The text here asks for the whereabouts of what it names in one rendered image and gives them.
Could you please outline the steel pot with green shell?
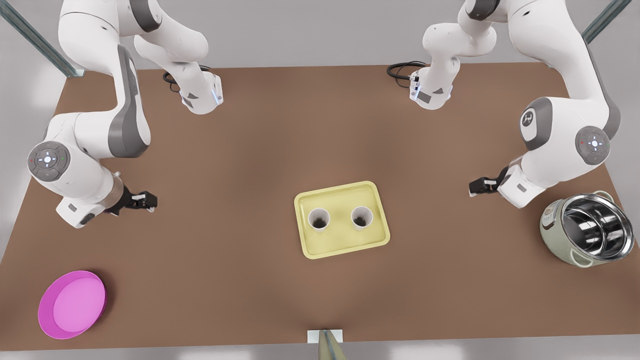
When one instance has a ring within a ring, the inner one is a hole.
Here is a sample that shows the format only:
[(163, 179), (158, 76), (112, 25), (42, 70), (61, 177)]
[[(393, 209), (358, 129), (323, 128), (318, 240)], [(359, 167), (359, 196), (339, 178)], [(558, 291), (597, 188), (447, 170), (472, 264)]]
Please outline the steel pot with green shell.
[(630, 219), (602, 190), (550, 203), (542, 212), (539, 230), (556, 258), (578, 268), (624, 259), (635, 245)]

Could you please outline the white IKEA cup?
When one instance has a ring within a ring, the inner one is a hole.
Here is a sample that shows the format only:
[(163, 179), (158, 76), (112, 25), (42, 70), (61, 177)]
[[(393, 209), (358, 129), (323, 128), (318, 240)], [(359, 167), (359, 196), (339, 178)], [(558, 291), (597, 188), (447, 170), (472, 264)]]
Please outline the white IKEA cup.
[(350, 213), (350, 219), (354, 230), (362, 231), (373, 223), (374, 214), (369, 207), (357, 206)]
[(330, 214), (326, 209), (317, 207), (310, 211), (307, 221), (314, 231), (322, 233), (330, 224)]

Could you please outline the silver frame post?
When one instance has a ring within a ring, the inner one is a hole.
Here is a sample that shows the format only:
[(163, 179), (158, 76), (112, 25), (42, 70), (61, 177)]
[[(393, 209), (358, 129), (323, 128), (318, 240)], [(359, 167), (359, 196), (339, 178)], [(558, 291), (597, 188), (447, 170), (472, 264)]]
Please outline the silver frame post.
[(67, 61), (7, 0), (0, 0), (0, 16), (67, 78), (85, 75), (84, 69)]
[(307, 344), (317, 345), (317, 360), (348, 360), (343, 342), (342, 329), (307, 330)]
[(592, 43), (633, 0), (611, 0), (600, 14), (582, 32), (586, 44)]

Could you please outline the yellow rectangular tray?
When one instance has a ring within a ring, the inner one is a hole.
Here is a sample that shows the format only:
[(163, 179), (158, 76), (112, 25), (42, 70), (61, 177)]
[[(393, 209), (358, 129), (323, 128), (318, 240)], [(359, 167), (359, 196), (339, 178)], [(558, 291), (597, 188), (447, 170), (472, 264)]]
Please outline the yellow rectangular tray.
[[(362, 231), (352, 227), (351, 212), (356, 207), (368, 207), (374, 214), (371, 225)], [(377, 248), (391, 239), (378, 188), (371, 181), (297, 194), (294, 208), (302, 253), (311, 260)], [(330, 214), (324, 232), (316, 232), (307, 221), (314, 208), (324, 208)]]

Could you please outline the pink round bowl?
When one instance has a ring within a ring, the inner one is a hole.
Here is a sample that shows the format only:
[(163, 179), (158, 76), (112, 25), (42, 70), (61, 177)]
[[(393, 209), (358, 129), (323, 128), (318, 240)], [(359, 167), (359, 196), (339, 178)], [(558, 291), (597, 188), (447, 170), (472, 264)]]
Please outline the pink round bowl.
[(39, 301), (38, 323), (48, 337), (66, 340), (89, 330), (106, 309), (103, 281), (85, 270), (57, 278)]

